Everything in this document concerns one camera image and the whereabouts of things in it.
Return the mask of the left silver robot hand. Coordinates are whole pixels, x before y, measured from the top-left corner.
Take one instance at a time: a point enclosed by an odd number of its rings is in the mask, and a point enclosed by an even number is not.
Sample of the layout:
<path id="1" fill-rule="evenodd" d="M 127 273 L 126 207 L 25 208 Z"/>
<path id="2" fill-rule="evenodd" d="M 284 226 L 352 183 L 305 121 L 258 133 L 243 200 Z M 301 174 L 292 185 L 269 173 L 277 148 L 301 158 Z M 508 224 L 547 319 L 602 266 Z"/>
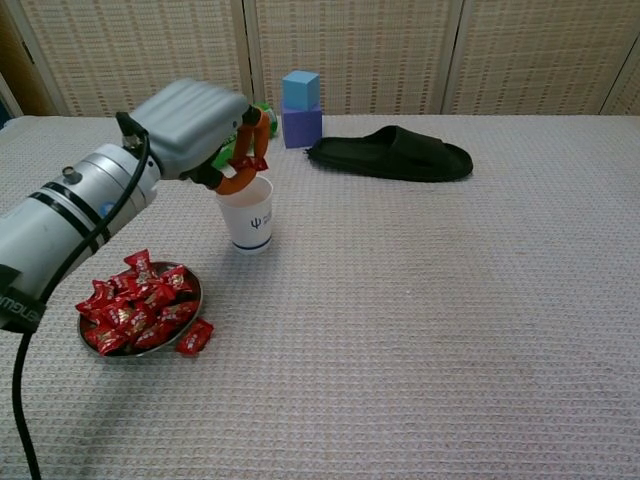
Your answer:
<path id="1" fill-rule="evenodd" d="M 164 180 L 189 179 L 231 195 L 268 168 L 269 115 L 226 88 L 177 80 L 116 118 L 144 130 Z"/>

